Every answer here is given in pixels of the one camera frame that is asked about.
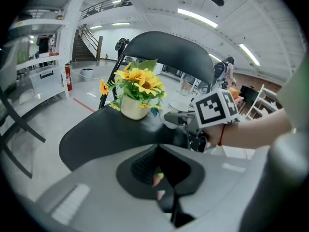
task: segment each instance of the white floor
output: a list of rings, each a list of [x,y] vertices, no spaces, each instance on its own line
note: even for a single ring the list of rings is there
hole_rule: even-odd
[[[34,130],[46,138],[44,144],[23,130],[19,130],[9,141],[8,147],[13,154],[33,173],[33,178],[29,179],[3,151],[1,152],[1,165],[16,192],[35,201],[47,188],[70,173],[59,157],[60,140],[72,127],[92,114],[91,110],[98,109],[101,96],[100,78],[107,81],[114,64],[115,62],[108,61],[84,62],[73,67],[74,72],[71,73],[73,90],[70,91],[70,98],[65,99],[64,95],[57,96],[55,101],[50,101],[28,122]],[[76,73],[80,73],[82,68],[88,66],[94,69],[95,79],[85,82]],[[159,76],[168,94],[164,99],[163,108],[167,108],[169,101],[174,100],[187,105],[190,103],[192,95],[183,96],[177,92],[180,89],[178,81],[163,75]],[[75,99],[90,109],[80,105]],[[108,95],[107,101],[112,101],[112,94]],[[250,159],[253,151],[224,147],[214,154]]]

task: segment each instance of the trash can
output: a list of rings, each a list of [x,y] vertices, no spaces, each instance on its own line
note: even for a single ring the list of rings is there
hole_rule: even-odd
[[[92,81],[92,78],[93,78],[93,69],[83,69],[82,70],[82,75],[83,75],[83,80],[85,82],[89,82],[89,81]]]

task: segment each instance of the white cube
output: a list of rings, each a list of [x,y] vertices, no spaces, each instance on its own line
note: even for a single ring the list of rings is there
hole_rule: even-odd
[[[200,128],[223,124],[238,117],[238,110],[231,93],[216,89],[192,101]]]

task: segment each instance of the balcony railing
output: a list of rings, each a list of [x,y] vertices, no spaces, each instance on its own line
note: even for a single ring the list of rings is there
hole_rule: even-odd
[[[130,6],[132,5],[129,0],[106,0],[100,3],[97,3],[95,5],[92,5],[88,9],[85,9],[82,11],[80,20],[85,19],[90,15],[94,15],[96,13],[99,13],[103,10],[109,10],[113,8],[118,8],[118,7],[124,7],[124,6]]]

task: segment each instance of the red string bracelet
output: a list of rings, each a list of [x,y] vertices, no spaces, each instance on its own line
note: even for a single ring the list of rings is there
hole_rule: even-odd
[[[218,146],[222,146],[221,141],[222,141],[222,137],[223,137],[223,132],[224,132],[224,128],[225,128],[225,126],[226,126],[226,124],[223,124],[223,127],[222,127],[222,132],[221,132],[221,137],[220,137],[220,141],[219,141],[219,143],[218,143]]]

